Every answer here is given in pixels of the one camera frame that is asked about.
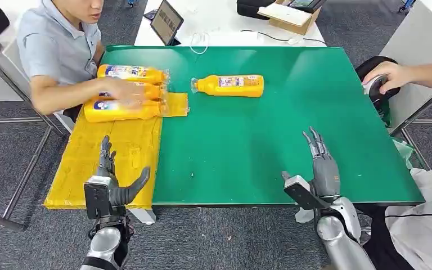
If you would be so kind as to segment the person's right hand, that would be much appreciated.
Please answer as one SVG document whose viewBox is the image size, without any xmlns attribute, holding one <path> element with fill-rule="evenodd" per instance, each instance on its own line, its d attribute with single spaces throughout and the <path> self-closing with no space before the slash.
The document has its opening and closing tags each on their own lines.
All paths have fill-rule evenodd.
<svg viewBox="0 0 432 270">
<path fill-rule="evenodd" d="M 102 83 L 101 92 L 108 93 L 128 109 L 138 109 L 147 101 L 144 88 L 135 82 L 119 78 L 102 78 Z"/>
<path fill-rule="evenodd" d="M 401 87 L 416 78 L 416 67 L 402 66 L 393 62 L 384 61 L 372 69 L 363 79 L 362 85 L 366 86 L 376 77 L 386 76 L 386 82 L 379 88 L 380 94 Z"/>
</svg>

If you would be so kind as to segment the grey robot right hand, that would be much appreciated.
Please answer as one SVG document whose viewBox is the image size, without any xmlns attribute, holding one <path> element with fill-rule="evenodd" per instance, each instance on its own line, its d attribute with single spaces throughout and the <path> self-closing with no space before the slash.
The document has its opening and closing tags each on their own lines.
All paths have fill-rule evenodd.
<svg viewBox="0 0 432 270">
<path fill-rule="evenodd" d="M 313 179 L 310 186 L 317 197 L 340 197 L 340 174 L 336 160 L 330 154 L 322 136 L 309 127 L 311 135 L 302 131 L 312 156 Z"/>
</svg>

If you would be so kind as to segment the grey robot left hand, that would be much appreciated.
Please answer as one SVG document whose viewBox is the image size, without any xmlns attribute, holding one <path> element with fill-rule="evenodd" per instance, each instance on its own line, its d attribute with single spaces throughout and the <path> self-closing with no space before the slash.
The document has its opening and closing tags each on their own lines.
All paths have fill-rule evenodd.
<svg viewBox="0 0 432 270">
<path fill-rule="evenodd" d="M 144 167 L 140 176 L 131 185 L 120 187 L 115 173 L 116 151 L 112 151 L 111 147 L 112 144 L 109 135 L 104 136 L 100 146 L 96 175 L 109 177 L 111 182 L 115 185 L 115 187 L 111 188 L 109 191 L 109 202 L 111 206 L 128 205 L 135 199 L 149 180 L 151 167 Z"/>
</svg>

